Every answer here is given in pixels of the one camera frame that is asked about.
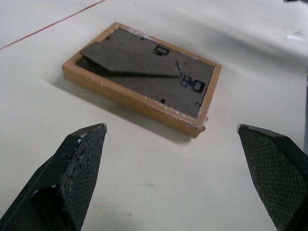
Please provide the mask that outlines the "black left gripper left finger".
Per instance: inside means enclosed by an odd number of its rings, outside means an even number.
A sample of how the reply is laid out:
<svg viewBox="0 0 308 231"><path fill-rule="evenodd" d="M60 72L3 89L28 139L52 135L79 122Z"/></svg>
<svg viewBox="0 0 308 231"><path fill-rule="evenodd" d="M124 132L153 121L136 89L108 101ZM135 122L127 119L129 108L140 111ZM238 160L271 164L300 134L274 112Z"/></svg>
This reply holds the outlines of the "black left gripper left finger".
<svg viewBox="0 0 308 231"><path fill-rule="evenodd" d="M106 133L102 123L67 135L0 218L0 231L81 231Z"/></svg>

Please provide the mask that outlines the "wooden picture frame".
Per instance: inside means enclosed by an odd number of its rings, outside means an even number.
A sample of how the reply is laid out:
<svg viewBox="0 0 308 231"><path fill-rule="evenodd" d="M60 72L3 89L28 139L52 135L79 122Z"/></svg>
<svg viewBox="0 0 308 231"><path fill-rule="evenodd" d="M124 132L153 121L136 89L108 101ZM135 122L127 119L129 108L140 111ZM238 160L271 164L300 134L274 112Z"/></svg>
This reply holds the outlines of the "wooden picture frame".
<svg viewBox="0 0 308 231"><path fill-rule="evenodd" d="M221 65L115 22L62 71L65 79L196 138L205 130Z"/></svg>

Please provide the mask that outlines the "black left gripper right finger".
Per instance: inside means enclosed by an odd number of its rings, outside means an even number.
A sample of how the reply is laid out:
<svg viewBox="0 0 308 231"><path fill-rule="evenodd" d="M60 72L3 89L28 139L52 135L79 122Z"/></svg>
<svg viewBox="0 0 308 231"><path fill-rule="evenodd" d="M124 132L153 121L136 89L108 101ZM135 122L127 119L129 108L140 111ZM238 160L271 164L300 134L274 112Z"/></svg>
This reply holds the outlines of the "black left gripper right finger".
<svg viewBox="0 0 308 231"><path fill-rule="evenodd" d="M239 124L254 187L277 231L308 231L308 155L289 137Z"/></svg>

